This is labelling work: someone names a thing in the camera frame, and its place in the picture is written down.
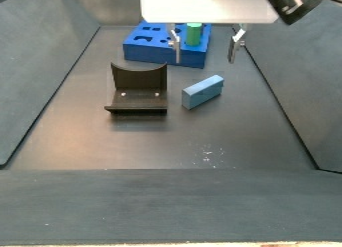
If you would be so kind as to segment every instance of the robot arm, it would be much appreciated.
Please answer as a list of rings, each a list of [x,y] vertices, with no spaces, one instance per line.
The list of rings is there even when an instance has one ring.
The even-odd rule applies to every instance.
[[[311,11],[321,0],[141,0],[141,15],[150,23],[237,23],[241,26],[232,36],[228,60],[243,45],[247,24],[269,24],[277,17],[289,25]],[[169,30],[171,45],[180,59],[180,40]]]

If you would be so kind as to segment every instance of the green cylinder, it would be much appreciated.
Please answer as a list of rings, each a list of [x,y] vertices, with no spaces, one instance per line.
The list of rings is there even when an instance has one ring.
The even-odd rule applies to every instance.
[[[200,43],[201,23],[187,23],[187,39],[185,44],[197,46]]]

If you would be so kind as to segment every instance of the blue block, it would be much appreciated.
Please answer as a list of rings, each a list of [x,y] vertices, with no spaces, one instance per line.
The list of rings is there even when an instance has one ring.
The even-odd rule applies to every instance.
[[[203,24],[200,44],[185,44],[185,24],[176,24],[177,35],[181,38],[180,63],[176,64],[175,50],[168,47],[169,35],[165,24],[149,24],[145,21],[137,25],[122,42],[124,59],[168,65],[203,68],[208,49],[211,24]]]
[[[207,100],[212,99],[221,92],[224,79],[213,75],[181,91],[181,104],[187,109],[192,109]]]

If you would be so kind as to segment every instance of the black holder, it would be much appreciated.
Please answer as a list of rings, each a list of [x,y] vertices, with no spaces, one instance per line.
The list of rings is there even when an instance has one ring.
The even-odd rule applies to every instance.
[[[110,64],[114,83],[112,105],[104,109],[110,113],[167,113],[167,64],[161,67],[134,71]]]

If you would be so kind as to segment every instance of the hole in blue block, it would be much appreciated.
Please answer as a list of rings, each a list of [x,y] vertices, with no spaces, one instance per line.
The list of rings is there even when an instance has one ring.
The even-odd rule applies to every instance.
[[[146,37],[146,36],[136,36],[134,38],[133,38],[133,40],[134,41],[137,41],[137,40],[141,40],[141,39],[144,39],[146,42],[150,42],[150,40],[152,40],[152,37]]]

